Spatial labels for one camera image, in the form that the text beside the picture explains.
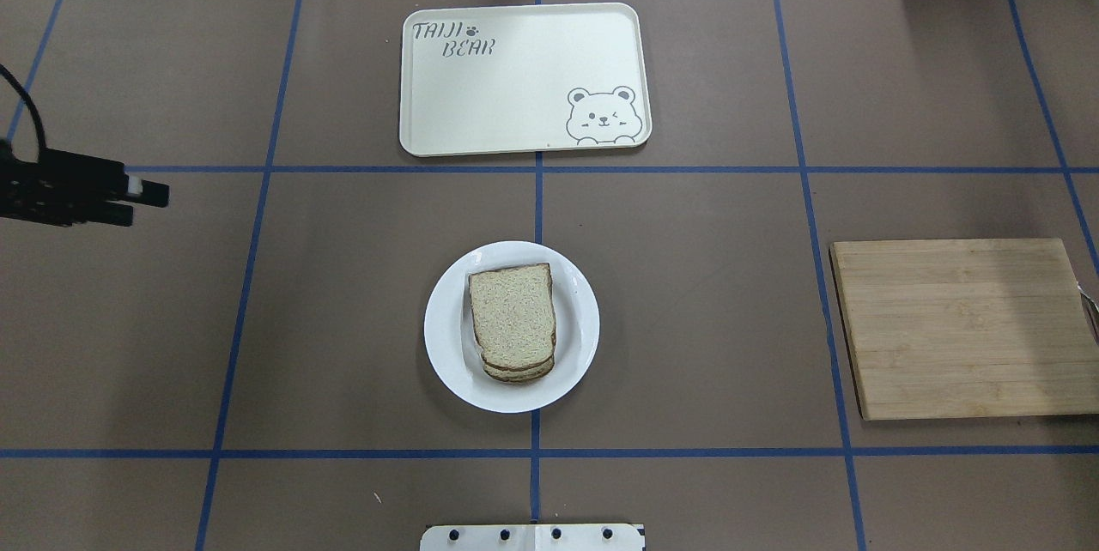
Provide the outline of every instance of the wooden cutting board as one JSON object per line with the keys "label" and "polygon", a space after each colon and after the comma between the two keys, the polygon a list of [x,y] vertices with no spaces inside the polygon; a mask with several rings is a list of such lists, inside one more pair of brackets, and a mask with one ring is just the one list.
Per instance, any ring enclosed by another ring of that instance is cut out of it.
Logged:
{"label": "wooden cutting board", "polygon": [[867,420],[1099,412],[1099,344],[1057,239],[832,245]]}

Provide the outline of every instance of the round plate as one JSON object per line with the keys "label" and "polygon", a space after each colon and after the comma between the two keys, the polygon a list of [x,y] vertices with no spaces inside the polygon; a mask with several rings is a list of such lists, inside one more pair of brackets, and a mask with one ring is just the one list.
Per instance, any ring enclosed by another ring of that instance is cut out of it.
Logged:
{"label": "round plate", "polygon": [[[536,263],[548,263],[553,277],[554,367],[532,382],[499,382],[485,373],[477,352],[466,284],[475,272]],[[599,307],[588,279],[560,253],[533,242],[495,242],[466,253],[440,277],[428,300],[423,339],[435,374],[463,400],[502,414],[530,411],[564,396],[588,371],[599,344]]]}

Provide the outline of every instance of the bear ear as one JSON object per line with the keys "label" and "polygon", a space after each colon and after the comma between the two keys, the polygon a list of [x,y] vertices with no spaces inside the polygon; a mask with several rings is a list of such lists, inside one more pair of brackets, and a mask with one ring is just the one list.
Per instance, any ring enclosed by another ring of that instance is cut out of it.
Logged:
{"label": "bear ear", "polygon": [[588,90],[584,88],[577,88],[568,92],[568,102],[569,104],[577,104],[577,102],[584,100],[589,96],[591,96],[591,93]]}
{"label": "bear ear", "polygon": [[628,86],[619,86],[614,89],[614,96],[625,100],[626,102],[633,102],[637,95],[633,92],[633,89]]}

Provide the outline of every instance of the bear drawing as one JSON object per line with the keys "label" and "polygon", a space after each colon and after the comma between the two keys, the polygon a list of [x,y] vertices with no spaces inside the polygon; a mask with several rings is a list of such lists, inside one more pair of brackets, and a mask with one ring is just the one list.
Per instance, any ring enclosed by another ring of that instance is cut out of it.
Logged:
{"label": "bear drawing", "polygon": [[566,129],[576,144],[590,140],[600,143],[633,143],[641,134],[642,121],[633,108],[637,97],[633,89],[619,86],[608,92],[589,92],[577,88],[568,92],[573,106]]}

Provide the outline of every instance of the bread slice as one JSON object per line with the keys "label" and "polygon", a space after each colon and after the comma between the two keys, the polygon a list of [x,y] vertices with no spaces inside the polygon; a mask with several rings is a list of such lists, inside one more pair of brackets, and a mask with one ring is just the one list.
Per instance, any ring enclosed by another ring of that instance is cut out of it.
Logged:
{"label": "bread slice", "polygon": [[486,373],[514,382],[553,368],[557,320],[550,264],[470,274],[469,301]]}

